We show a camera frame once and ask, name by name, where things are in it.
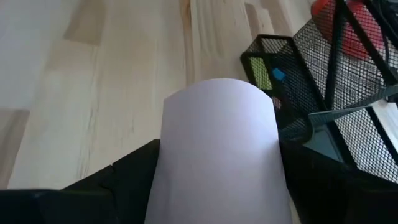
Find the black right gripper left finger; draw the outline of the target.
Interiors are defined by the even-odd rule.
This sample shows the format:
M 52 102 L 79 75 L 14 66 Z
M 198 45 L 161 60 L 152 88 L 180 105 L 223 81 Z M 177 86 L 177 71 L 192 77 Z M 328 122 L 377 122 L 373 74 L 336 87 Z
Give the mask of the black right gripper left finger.
M 144 224 L 159 151 L 154 139 L 66 189 L 106 193 L 118 224 Z

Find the black mesh desk organizer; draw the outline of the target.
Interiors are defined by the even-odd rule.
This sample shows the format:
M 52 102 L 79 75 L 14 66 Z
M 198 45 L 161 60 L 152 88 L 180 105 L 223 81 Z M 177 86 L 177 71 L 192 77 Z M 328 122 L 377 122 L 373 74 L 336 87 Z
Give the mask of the black mesh desk organizer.
M 335 0 L 332 43 L 312 18 L 293 36 L 259 34 L 242 53 L 241 63 L 257 87 L 249 57 L 263 59 L 271 90 L 282 106 L 274 108 L 279 137 L 303 144 L 331 159 L 398 184 L 398 142 L 391 141 L 372 104 L 398 106 L 398 0 L 363 0 L 381 28 L 384 48 L 376 50 L 345 0 Z M 349 22 L 369 58 L 343 53 Z M 286 77 L 278 81 L 273 69 Z

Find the small blue clip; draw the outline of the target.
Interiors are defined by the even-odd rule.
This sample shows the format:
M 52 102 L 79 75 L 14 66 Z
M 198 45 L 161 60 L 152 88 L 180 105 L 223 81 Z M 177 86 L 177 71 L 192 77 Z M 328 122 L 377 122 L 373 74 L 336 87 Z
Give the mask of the small blue clip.
M 282 70 L 279 70 L 278 68 L 273 69 L 272 74 L 273 77 L 278 81 L 283 81 L 284 78 L 286 77 L 286 74 Z

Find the red desk lamp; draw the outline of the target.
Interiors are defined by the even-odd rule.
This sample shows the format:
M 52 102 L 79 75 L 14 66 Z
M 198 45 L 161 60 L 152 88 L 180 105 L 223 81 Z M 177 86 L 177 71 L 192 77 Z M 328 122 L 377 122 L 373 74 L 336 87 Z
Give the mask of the red desk lamp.
M 351 10 L 363 31 L 376 48 L 384 48 L 381 28 L 371 13 L 366 9 L 363 0 L 345 0 L 347 7 Z M 335 0 L 315 0 L 311 5 L 312 20 L 322 37 L 332 43 L 333 16 L 335 15 Z M 355 59 L 369 58 L 368 51 L 364 48 L 359 37 L 355 34 L 352 25 L 345 22 L 343 29 L 343 53 Z

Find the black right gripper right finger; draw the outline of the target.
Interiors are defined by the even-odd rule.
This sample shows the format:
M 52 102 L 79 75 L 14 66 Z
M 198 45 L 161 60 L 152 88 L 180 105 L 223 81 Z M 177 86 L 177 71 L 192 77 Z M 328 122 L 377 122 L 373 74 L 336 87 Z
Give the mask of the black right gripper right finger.
M 300 145 L 282 142 L 280 153 L 302 224 L 386 224 L 376 177 Z

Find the green sticky note block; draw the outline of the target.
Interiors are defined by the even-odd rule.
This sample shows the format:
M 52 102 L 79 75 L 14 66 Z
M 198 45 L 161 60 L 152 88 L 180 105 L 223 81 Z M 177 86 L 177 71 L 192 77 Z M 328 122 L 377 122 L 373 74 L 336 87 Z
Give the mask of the green sticky note block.
M 260 57 L 249 57 L 249 61 L 257 87 L 262 90 L 271 90 L 272 83 L 263 59 Z

